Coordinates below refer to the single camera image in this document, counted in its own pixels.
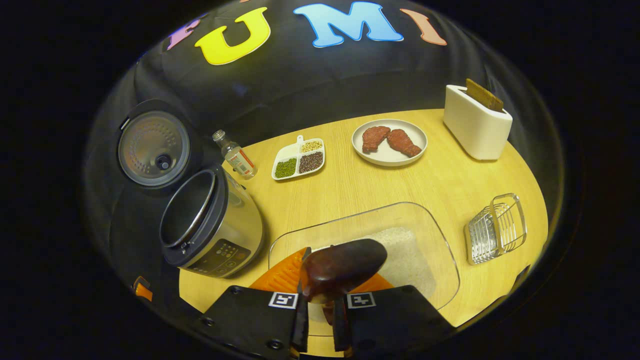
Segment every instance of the rice cooker control panel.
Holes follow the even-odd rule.
[[[220,239],[206,256],[198,260],[190,270],[221,277],[234,270],[251,251],[226,239]]]

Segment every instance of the small glass bottle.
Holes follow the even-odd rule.
[[[242,147],[236,142],[229,140],[224,131],[218,130],[213,134],[213,140],[222,149],[222,156],[231,166],[245,179],[251,179],[257,172],[249,157],[242,151]]]

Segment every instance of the divided white dish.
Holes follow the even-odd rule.
[[[306,143],[310,143],[310,142],[319,142],[322,146],[320,147],[320,149],[311,150],[311,151],[307,151],[307,152],[301,152],[302,145],[305,145]],[[307,172],[304,172],[304,173],[300,173],[300,159],[305,155],[310,155],[310,154],[313,154],[315,152],[322,152],[322,163],[320,164],[320,166],[318,166],[317,168],[315,168],[313,170],[310,170],[310,171],[307,171]],[[293,175],[291,175],[291,176],[276,177],[276,167],[278,166],[278,163],[281,163],[283,161],[287,161],[287,160],[292,159],[292,158],[296,159],[296,171],[295,171],[295,173],[293,173]],[[296,143],[292,143],[291,145],[287,145],[287,146],[283,147],[282,149],[280,149],[280,151],[278,151],[278,154],[276,154],[276,158],[273,161],[273,168],[271,169],[271,177],[274,180],[285,180],[285,179],[290,179],[292,177],[298,177],[298,176],[313,174],[314,172],[320,170],[324,166],[325,159],[326,159],[326,153],[324,151],[324,141],[322,139],[313,138],[313,139],[304,140],[302,135],[298,135]]]

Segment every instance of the white plate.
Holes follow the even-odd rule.
[[[420,147],[422,151],[420,151],[418,155],[410,158],[402,152],[391,149],[391,146],[389,146],[389,142],[385,139],[380,143],[377,151],[365,154],[364,152],[362,152],[362,134],[365,132],[365,130],[374,126],[387,126],[391,130],[404,130],[413,144],[417,147]],[[357,128],[351,136],[351,144],[353,145],[353,148],[358,153],[358,155],[371,163],[382,165],[384,167],[399,167],[418,160],[427,149],[428,141],[427,134],[425,134],[421,128],[413,125],[410,122],[397,119],[379,119],[362,124],[359,128]]]
[[[301,152],[300,148],[302,147],[302,145],[304,145],[306,143],[309,143],[309,142],[314,142],[314,141],[319,142],[322,145],[322,146],[320,146],[320,149],[311,150],[311,151],[307,151],[307,152]],[[313,154],[314,152],[322,152],[322,163],[317,168],[315,168],[315,169],[313,169],[311,171],[304,172],[304,173],[301,174],[300,173],[300,158],[302,158],[304,155]],[[287,161],[287,160],[289,160],[291,158],[296,159],[296,172],[293,173],[293,175],[291,175],[291,176],[276,177],[276,167],[278,166],[278,163],[283,162],[283,161]],[[271,177],[274,180],[285,180],[285,179],[290,179],[292,177],[313,174],[314,172],[320,170],[324,166],[324,159],[325,158],[326,158],[326,153],[324,152],[324,141],[322,141],[322,139],[313,138],[313,139],[309,139],[309,140],[304,140],[302,135],[298,135],[296,143],[292,143],[291,145],[287,145],[287,146],[283,147],[282,149],[280,149],[280,151],[278,151],[278,154],[276,154],[276,158],[275,158],[275,160],[273,160],[273,168],[271,169]]]

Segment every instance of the yellow letter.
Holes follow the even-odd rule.
[[[242,44],[229,46],[222,32],[227,28],[220,26],[218,29],[206,34],[196,42],[196,47],[202,49],[204,58],[212,65],[224,65],[236,61],[256,50],[269,38],[271,28],[262,14],[267,8],[262,7],[252,10],[236,19],[236,22],[244,21],[251,35]]]

